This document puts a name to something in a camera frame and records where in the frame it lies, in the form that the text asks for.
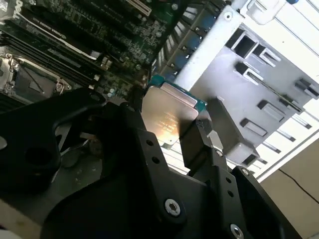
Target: screw hole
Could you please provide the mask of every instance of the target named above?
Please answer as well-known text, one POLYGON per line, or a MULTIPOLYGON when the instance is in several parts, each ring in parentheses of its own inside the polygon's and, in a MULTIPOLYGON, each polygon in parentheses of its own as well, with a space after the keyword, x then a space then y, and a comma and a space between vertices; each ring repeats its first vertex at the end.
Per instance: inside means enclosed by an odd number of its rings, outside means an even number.
POLYGON ((156 157, 153 157, 152 158, 152 161, 154 162, 154 163, 156 163, 156 164, 159 164, 160 162, 160 160, 158 159, 158 158, 156 158, 156 157))
POLYGON ((170 204, 169 204, 169 208, 172 209, 173 211, 176 211, 176 210, 177 210, 177 206, 175 206, 174 203, 170 203, 170 204))
POLYGON ((52 159, 52 154, 46 148, 29 148, 25 153, 28 163, 36 166, 48 164, 52 159))
POLYGON ((237 236, 241 236, 240 231, 238 230, 238 228, 234 228, 234 232, 237 236))
POLYGON ((228 195, 231 196, 232 198, 234 197, 234 194, 231 191, 227 191, 228 195))
POLYGON ((153 145, 154 145, 153 142, 150 141, 150 140, 146 140, 146 143, 147 143, 149 146, 153 146, 153 145))

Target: black cable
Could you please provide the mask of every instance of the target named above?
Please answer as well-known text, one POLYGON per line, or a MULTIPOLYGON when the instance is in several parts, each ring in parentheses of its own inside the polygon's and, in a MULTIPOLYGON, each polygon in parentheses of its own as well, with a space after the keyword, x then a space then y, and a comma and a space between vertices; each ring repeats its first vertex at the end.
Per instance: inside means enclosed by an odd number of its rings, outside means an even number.
POLYGON ((319 204, 319 201, 313 197, 313 195, 311 195, 309 192, 307 192, 297 181, 296 179, 294 179, 292 176, 290 176, 288 173, 284 172, 283 170, 279 169, 280 172, 282 172, 283 174, 285 174, 287 177, 289 177, 291 180, 293 180, 297 186, 304 191, 304 193, 306 193, 309 197, 311 197, 317 204, 319 204))

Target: screw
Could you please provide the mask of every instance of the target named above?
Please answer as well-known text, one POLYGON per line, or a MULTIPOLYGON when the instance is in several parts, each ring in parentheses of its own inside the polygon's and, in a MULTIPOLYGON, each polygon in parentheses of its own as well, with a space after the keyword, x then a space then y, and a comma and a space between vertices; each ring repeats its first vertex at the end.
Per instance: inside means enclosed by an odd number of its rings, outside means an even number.
POLYGON ((167 199, 165 201, 165 209, 168 214, 173 217, 178 217, 180 215, 180 207, 179 204, 173 199, 167 199))
POLYGON ((249 172, 248 172, 246 169, 242 168, 241 171, 242 171, 246 176, 249 175, 249 172))
POLYGON ((0 136, 0 150, 5 149, 8 146, 6 140, 0 136))
POLYGON ((177 4, 172 4, 171 5, 171 9, 173 9, 174 11, 176 11, 178 9, 178 5, 177 4))
POLYGON ((233 18, 233 14, 231 12, 226 12, 224 18, 226 21, 230 21, 233 18))
POLYGON ((218 150, 218 149, 216 150, 216 153, 218 154, 219 157, 224 156, 224 154, 222 153, 222 151, 220 151, 220 150, 218 150))
POLYGON ((244 234, 237 225, 231 224, 230 230, 236 239, 244 239, 244 234))

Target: wall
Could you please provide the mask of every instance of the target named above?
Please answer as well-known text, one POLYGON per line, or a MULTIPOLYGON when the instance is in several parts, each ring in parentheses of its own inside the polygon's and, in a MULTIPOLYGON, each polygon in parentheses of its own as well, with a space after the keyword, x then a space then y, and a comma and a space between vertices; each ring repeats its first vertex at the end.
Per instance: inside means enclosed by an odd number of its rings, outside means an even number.
MULTIPOLYGON (((319 140, 298 154, 281 169, 319 201, 319 140)), ((289 177, 276 171, 262 186, 304 238, 319 233, 319 205, 289 177)))

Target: pcie slot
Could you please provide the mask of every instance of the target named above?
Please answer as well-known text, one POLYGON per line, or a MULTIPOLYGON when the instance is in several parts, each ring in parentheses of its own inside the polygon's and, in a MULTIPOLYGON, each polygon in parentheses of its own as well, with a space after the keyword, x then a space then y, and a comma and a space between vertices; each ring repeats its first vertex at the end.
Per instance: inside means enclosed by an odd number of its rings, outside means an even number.
POLYGON ((137 10, 139 10, 141 13, 145 14, 146 16, 149 16, 152 12, 152 9, 146 6, 144 3, 142 3, 139 0, 126 0, 129 4, 131 4, 133 7, 135 7, 137 10))

